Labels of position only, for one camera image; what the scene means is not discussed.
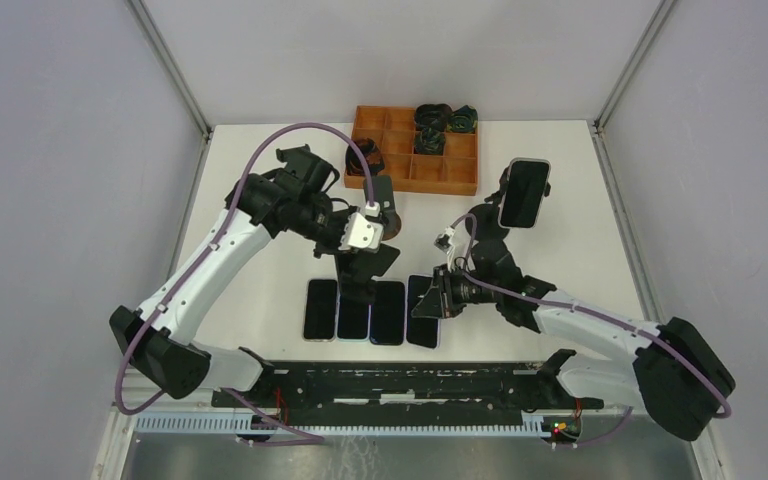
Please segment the small black folding phone stand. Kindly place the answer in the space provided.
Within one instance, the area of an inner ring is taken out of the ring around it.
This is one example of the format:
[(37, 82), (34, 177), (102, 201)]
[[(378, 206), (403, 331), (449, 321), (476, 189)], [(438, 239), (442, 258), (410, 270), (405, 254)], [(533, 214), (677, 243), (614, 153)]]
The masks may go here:
[(376, 295), (374, 277), (382, 277), (401, 251), (382, 244), (377, 251), (347, 251), (335, 256), (338, 291), (342, 299), (372, 304)]

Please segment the phone with blue case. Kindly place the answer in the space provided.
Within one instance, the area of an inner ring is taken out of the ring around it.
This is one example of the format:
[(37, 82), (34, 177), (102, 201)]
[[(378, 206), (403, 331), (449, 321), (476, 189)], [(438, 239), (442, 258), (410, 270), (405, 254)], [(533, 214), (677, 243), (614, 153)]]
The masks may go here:
[(340, 340), (365, 341), (369, 337), (371, 306), (341, 296), (338, 300), (336, 335)]

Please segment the brown round phone stand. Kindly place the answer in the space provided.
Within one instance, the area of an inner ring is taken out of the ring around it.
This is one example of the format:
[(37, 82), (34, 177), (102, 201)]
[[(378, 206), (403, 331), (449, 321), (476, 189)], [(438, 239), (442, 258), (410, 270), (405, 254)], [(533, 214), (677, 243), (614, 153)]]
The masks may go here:
[(395, 203), (393, 181), (388, 175), (377, 175), (372, 181), (363, 181), (364, 196), (369, 199), (369, 191), (374, 191), (375, 201), (380, 206), (380, 219), (383, 225), (383, 241), (394, 239), (402, 229), (402, 219)]

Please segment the black phone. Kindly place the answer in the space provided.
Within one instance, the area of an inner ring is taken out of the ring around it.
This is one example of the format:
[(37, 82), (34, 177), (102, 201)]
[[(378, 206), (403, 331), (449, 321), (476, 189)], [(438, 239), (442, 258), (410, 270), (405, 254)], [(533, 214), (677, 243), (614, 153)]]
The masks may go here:
[(373, 344), (398, 346), (405, 338), (406, 288), (403, 282), (381, 281), (371, 307), (369, 339)]

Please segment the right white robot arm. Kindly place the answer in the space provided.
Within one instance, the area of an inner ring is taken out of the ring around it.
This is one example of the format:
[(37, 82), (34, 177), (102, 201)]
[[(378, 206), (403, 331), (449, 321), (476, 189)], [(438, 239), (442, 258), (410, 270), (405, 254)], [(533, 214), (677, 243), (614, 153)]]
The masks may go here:
[(561, 349), (545, 362), (537, 392), (551, 408), (574, 398), (623, 405), (685, 441), (733, 413), (728, 398), (736, 381), (692, 323), (636, 320), (582, 302), (523, 274), (501, 240), (479, 242), (467, 259), (435, 267), (429, 289), (410, 312), (448, 319), (481, 304), (494, 306), (516, 327), (595, 352), (588, 357)]

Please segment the phone with clear case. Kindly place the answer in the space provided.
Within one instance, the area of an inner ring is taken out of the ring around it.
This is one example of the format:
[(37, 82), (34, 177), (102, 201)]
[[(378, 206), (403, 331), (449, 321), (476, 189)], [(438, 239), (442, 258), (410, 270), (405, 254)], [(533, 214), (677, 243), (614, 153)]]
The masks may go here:
[(336, 336), (338, 284), (332, 279), (308, 282), (302, 336), (306, 341), (330, 341)]

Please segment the phone with white case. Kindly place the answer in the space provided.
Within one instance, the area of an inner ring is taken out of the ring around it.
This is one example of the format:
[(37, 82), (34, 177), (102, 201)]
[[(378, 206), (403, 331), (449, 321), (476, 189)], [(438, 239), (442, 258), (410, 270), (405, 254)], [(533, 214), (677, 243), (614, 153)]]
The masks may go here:
[(436, 349), (439, 345), (439, 320), (418, 317), (413, 310), (423, 299), (431, 283), (432, 278), (423, 275), (410, 275), (407, 279), (406, 341), (426, 349)]

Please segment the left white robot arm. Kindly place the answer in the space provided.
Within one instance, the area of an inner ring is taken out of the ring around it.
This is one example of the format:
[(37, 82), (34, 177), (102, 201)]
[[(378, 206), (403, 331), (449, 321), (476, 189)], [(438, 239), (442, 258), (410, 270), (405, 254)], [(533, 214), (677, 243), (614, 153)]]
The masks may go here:
[(314, 253), (347, 266), (353, 294), (366, 297), (374, 275), (369, 261), (383, 252), (382, 205), (366, 188), (361, 207), (336, 211), (327, 180), (338, 171), (309, 146), (280, 149), (280, 167), (263, 174), (245, 171), (225, 199), (216, 223), (196, 251), (167, 282), (137, 308), (117, 307), (109, 325), (131, 366), (174, 399), (200, 386), (231, 387), (250, 407), (266, 405), (274, 381), (264, 362), (238, 348), (199, 345), (195, 336), (206, 314), (237, 273), (278, 234), (290, 231), (314, 242)]

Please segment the phone with pale case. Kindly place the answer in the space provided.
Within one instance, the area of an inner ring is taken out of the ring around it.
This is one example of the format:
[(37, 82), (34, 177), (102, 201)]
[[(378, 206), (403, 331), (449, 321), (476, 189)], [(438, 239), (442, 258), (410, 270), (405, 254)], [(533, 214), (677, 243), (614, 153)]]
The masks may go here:
[(533, 228), (549, 195), (551, 165), (544, 159), (515, 158), (505, 170), (498, 223), (503, 228)]

